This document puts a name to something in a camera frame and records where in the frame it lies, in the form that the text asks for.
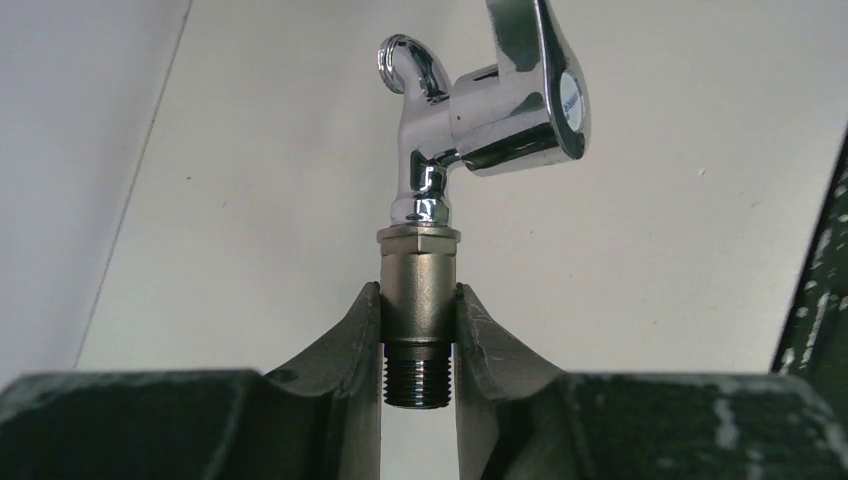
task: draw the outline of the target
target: chrome faucet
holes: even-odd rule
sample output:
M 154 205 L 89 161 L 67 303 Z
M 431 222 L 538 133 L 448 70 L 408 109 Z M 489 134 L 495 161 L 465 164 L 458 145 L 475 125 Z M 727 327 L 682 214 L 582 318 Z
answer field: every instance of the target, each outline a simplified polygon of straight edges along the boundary
M 382 255 L 381 341 L 386 402 L 437 408 L 450 401 L 456 247 L 447 198 L 451 169 L 478 175 L 583 157 L 589 99 L 580 64 L 547 0 L 487 0 L 497 64 L 451 84 L 421 42 L 392 35 L 377 67 L 404 96 L 398 195 Z
M 478 175 L 579 159 L 589 99 L 577 57 L 546 0 L 487 0 L 497 64 L 451 81 L 421 42 L 392 35 L 377 68 L 403 94 L 398 195 L 392 225 L 450 226 L 448 173 Z

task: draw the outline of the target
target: logo sticker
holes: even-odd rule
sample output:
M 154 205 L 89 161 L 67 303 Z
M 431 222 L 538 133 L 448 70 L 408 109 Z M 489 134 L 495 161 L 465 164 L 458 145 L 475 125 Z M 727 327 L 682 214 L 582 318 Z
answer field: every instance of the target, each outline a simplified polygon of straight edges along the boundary
M 562 100 L 562 112 L 565 120 L 572 131 L 579 132 L 583 129 L 583 121 L 586 119 L 586 107 L 583 105 L 583 91 L 580 90 L 580 82 L 573 73 L 565 70 L 559 78 L 559 95 Z

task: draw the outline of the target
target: faucet spout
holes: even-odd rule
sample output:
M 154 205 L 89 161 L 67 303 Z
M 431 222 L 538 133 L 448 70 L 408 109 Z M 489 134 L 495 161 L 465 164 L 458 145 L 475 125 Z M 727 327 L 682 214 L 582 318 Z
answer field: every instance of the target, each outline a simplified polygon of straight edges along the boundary
M 406 35 L 383 42 L 377 68 L 389 90 L 404 98 L 392 225 L 449 226 L 448 174 L 459 160 L 450 131 L 450 79 L 438 58 Z

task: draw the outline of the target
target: chrome finish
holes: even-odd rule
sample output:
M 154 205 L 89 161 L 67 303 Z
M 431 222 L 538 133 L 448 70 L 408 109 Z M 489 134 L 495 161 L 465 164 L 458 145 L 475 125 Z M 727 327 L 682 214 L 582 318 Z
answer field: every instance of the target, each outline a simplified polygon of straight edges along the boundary
M 458 160 L 448 118 L 450 80 L 435 55 L 406 35 L 383 42 L 377 66 L 389 90 L 403 94 L 392 225 L 450 225 L 448 170 Z
M 586 151 L 586 82 L 547 0 L 486 5 L 497 64 L 453 85 L 420 42 L 393 35 L 380 47 L 383 82 L 404 95 L 393 225 L 450 225 L 447 176 L 457 160 L 490 175 L 579 159 Z

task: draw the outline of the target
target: metal fitting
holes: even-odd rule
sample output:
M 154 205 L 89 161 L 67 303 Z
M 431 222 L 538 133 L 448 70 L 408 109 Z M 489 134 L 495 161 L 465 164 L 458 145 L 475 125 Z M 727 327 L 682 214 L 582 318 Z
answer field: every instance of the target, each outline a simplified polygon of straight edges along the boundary
M 459 239 L 452 228 L 427 225 L 377 233 L 389 405 L 428 409 L 450 403 Z

